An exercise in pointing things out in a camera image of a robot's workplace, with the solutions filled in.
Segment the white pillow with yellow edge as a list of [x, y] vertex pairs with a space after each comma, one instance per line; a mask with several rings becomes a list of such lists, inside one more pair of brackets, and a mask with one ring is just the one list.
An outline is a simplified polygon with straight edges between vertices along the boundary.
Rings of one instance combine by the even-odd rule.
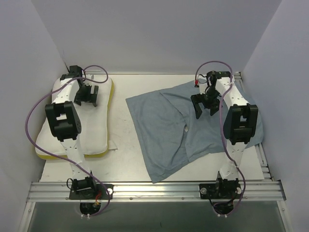
[[[82, 125], [80, 141], [86, 158], [102, 157], [109, 150], [108, 111], [114, 91], [114, 83], [109, 78], [107, 82], [99, 83], [98, 86], [97, 107], [85, 102], [81, 106], [75, 105]], [[45, 120], [36, 139], [36, 145], [50, 153], [66, 157], [65, 149], [60, 141], [52, 136], [47, 120]]]

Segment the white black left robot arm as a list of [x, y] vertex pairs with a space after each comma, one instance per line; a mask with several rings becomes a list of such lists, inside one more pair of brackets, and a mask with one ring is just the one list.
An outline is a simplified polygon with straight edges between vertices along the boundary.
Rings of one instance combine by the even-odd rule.
[[92, 86], [84, 84], [80, 79], [83, 73], [81, 67], [70, 66], [69, 73], [60, 78], [60, 86], [63, 89], [51, 104], [45, 106], [51, 134], [60, 141], [67, 158], [72, 161], [70, 166], [73, 178], [70, 179], [69, 187], [71, 200], [93, 199], [99, 192], [81, 148], [82, 124], [74, 106], [80, 106], [82, 102], [97, 106], [98, 86], [94, 86], [92, 93]]

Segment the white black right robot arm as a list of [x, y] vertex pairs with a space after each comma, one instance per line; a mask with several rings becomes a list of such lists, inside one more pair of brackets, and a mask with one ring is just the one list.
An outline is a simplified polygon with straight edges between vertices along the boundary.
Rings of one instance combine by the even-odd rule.
[[243, 152], [256, 132], [258, 107], [250, 104], [235, 86], [231, 72], [210, 71], [199, 80], [195, 78], [195, 87], [199, 93], [191, 96], [196, 118], [202, 114], [201, 107], [210, 111], [210, 115], [222, 113], [227, 106], [227, 116], [220, 118], [220, 134], [226, 161], [218, 171], [214, 187], [207, 193], [220, 198], [228, 195], [240, 195], [244, 188], [239, 184], [239, 165]]

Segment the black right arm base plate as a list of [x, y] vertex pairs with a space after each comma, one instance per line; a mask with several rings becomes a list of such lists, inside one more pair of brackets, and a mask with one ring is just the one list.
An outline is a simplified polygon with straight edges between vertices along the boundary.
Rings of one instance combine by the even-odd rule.
[[231, 200], [239, 199], [241, 186], [237, 185], [217, 185], [217, 184], [199, 184], [199, 194], [201, 199], [207, 200]]

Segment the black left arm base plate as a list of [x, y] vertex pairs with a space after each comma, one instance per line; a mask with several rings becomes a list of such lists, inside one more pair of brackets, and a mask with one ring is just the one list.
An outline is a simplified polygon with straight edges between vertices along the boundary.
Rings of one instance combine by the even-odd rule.
[[112, 191], [114, 185], [106, 184], [105, 187], [109, 189], [109, 196], [106, 189], [101, 185], [97, 184], [96, 189], [86, 188], [82, 190], [71, 190], [69, 194], [70, 200], [108, 200], [112, 199]]

